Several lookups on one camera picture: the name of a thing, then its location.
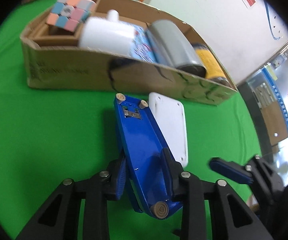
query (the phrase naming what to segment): white plastic plate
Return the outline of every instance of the white plastic plate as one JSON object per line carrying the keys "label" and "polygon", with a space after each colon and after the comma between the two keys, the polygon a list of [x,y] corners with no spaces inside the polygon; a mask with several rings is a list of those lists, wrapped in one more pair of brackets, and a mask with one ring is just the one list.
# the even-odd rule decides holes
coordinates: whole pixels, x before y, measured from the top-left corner
{"label": "white plastic plate", "polygon": [[152,92],[148,106],[164,135],[175,160],[183,168],[188,164],[188,147],[184,106],[180,101]]}

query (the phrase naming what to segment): screw head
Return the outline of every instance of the screw head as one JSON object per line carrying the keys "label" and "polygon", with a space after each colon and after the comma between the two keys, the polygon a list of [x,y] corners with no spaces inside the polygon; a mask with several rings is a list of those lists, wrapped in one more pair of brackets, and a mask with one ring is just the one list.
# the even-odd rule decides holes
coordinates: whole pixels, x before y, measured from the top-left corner
{"label": "screw head", "polygon": [[245,166],[246,171],[252,171],[252,166],[251,165],[246,165]]}
{"label": "screw head", "polygon": [[227,185],[227,182],[226,182],[226,180],[219,179],[219,180],[217,181],[217,184],[218,184],[219,186],[221,186],[221,187],[225,187],[225,186]]}
{"label": "screw head", "polygon": [[145,100],[141,100],[138,106],[140,109],[144,109],[145,107],[148,107],[148,103]]}
{"label": "screw head", "polygon": [[72,183],[73,183],[73,180],[70,179],[70,178],[67,178],[67,179],[64,179],[64,180],[63,180],[63,184],[64,184],[65,186],[71,185]]}
{"label": "screw head", "polygon": [[159,201],[152,205],[150,210],[157,218],[163,219],[167,217],[169,208],[164,201]]}
{"label": "screw head", "polygon": [[99,173],[99,175],[100,175],[102,178],[106,178],[106,177],[108,177],[109,172],[108,172],[108,171],[101,171],[101,172]]}
{"label": "screw head", "polygon": [[126,97],[122,93],[117,93],[116,99],[117,99],[117,103],[121,104],[122,102],[124,102],[126,100]]}
{"label": "screw head", "polygon": [[181,173],[181,176],[183,177],[183,178],[189,178],[190,176],[191,176],[191,174],[188,172],[188,171],[183,171],[182,173]]}

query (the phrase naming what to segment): metal screw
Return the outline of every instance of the metal screw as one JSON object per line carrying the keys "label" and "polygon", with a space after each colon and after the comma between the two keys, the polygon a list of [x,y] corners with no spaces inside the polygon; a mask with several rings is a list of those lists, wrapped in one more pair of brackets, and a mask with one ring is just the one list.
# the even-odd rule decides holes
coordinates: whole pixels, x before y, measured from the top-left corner
{"label": "metal screw", "polygon": [[100,175],[102,178],[106,178],[106,177],[108,177],[109,172],[108,172],[108,171],[101,171],[101,172],[99,173],[99,175]]}
{"label": "metal screw", "polygon": [[63,180],[63,184],[64,184],[65,186],[71,185],[72,183],[73,183],[73,180],[70,179],[70,178],[67,178],[67,179],[64,179],[64,180]]}
{"label": "metal screw", "polygon": [[251,165],[246,165],[245,166],[246,171],[252,171],[252,166]]}
{"label": "metal screw", "polygon": [[190,176],[191,176],[191,174],[188,172],[188,171],[183,171],[182,173],[181,173],[181,176],[183,177],[183,178],[189,178]]}
{"label": "metal screw", "polygon": [[219,180],[217,181],[217,184],[218,184],[219,186],[221,186],[221,187],[225,187],[225,186],[227,185],[227,182],[226,182],[225,180],[223,180],[223,179],[219,179]]}

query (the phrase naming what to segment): gray metal can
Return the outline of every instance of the gray metal can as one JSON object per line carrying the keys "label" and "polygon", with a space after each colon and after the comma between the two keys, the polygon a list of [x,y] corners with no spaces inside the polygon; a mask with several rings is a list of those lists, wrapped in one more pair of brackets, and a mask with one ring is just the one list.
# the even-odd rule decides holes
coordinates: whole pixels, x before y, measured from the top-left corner
{"label": "gray metal can", "polygon": [[192,45],[178,27],[169,20],[153,22],[147,37],[158,63],[205,77],[206,68]]}

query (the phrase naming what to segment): blue tape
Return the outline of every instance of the blue tape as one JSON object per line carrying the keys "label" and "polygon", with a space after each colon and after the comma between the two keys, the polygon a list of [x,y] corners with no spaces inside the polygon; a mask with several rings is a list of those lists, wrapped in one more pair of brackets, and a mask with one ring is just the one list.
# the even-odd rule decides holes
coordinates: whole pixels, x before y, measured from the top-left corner
{"label": "blue tape", "polygon": [[281,96],[281,93],[280,91],[278,90],[274,80],[272,79],[271,75],[269,74],[269,72],[267,71],[266,68],[262,68],[261,69],[263,74],[265,75],[269,85],[271,86],[273,92],[275,93],[275,96],[277,98],[277,101],[279,103],[279,106],[281,108],[281,111],[283,113],[283,117],[284,117],[284,120],[285,120],[285,123],[286,123],[286,127],[287,127],[287,131],[288,131],[288,113],[287,113],[287,110],[286,110],[286,107],[285,107],[285,104],[284,104],[284,101],[282,99],[282,96]]}
{"label": "blue tape", "polygon": [[266,9],[266,14],[267,14],[267,19],[268,19],[268,25],[269,25],[269,29],[271,30],[271,35],[273,37],[274,40],[279,40],[281,37],[275,37],[272,31],[272,27],[271,27],[271,21],[269,20],[269,12],[268,12],[268,5],[267,2],[264,1],[264,5],[265,5],[265,9]]}

